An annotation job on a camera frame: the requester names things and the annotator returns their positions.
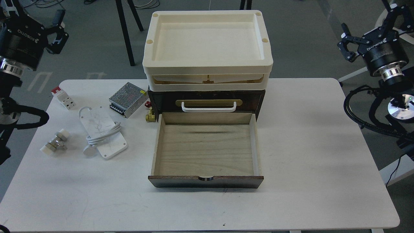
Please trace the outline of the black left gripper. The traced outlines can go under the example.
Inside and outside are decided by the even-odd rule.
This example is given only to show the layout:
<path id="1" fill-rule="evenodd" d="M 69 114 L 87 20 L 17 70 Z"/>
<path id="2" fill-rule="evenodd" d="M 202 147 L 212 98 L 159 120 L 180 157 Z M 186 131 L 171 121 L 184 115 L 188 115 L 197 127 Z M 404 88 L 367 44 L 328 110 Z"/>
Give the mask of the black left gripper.
<path id="1" fill-rule="evenodd" d="M 69 35 L 64 31 L 62 21 L 66 10 L 56 11 L 52 26 L 43 25 L 31 17 L 16 15 L 1 22 L 0 55 L 1 57 L 19 62 L 36 71 L 43 55 L 43 49 L 50 54 L 60 54 Z M 56 33 L 56 38 L 49 45 L 47 35 Z"/>

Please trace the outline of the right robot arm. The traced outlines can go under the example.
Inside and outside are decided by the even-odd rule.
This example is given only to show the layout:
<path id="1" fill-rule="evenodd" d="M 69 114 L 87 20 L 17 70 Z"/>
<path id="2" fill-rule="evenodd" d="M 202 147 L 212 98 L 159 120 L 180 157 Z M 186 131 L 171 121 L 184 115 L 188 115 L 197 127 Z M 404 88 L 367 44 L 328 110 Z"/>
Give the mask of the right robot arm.
<path id="1" fill-rule="evenodd" d="M 343 109 L 361 128 L 397 138 L 398 147 L 413 159 L 413 132 L 402 126 L 402 122 L 413 123 L 413 77 L 402 72 L 409 59 L 399 42 L 401 35 L 413 32 L 413 17 L 407 5 L 382 2 L 387 11 L 384 21 L 362 37 L 352 36 L 342 23 L 342 39 L 337 46 L 343 57 L 353 62 L 362 56 L 370 75 L 381 77 L 378 88 L 363 85 L 350 91 Z M 370 123 L 355 115 L 350 107 L 351 98 L 363 91 L 375 96 L 368 112 Z"/>

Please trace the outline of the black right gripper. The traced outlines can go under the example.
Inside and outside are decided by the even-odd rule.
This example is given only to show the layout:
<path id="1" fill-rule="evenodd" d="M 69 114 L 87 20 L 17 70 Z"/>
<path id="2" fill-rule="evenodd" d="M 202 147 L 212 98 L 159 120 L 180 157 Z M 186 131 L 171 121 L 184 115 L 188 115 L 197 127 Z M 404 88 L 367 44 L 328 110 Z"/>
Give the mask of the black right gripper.
<path id="1" fill-rule="evenodd" d="M 341 41 L 337 44 L 341 54 L 349 62 L 354 62 L 358 55 L 356 52 L 348 50 L 348 44 L 359 45 L 357 52 L 362 56 L 372 77 L 380 76 L 379 70 L 383 66 L 396 63 L 400 67 L 404 67 L 409 62 L 408 56 L 399 42 L 399 35 L 413 32 L 411 11 L 407 5 L 391 7 L 390 4 L 384 4 L 384 6 L 387 10 L 387 16 L 379 29 L 376 28 L 363 36 L 371 41 L 370 44 L 362 44 L 364 38 L 352 36 L 345 23 L 341 24 L 343 34 L 341 35 Z M 399 15 L 403 16 L 404 22 L 400 25 L 398 33 L 392 28 Z"/>

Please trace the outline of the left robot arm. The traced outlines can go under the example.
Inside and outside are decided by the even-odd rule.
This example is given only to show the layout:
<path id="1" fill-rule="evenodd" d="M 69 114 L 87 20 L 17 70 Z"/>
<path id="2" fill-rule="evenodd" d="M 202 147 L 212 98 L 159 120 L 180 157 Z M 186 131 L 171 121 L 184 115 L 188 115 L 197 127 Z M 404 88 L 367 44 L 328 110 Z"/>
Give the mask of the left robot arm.
<path id="1" fill-rule="evenodd" d="M 49 115 L 38 108 L 20 105 L 10 97 L 14 87 L 22 86 L 22 74 L 35 71 L 46 49 L 59 54 L 69 38 L 62 25 L 66 11 L 59 9 L 49 28 L 16 9 L 1 21 L 1 163 L 10 158 L 6 146 L 14 129 L 38 128 L 47 123 Z"/>

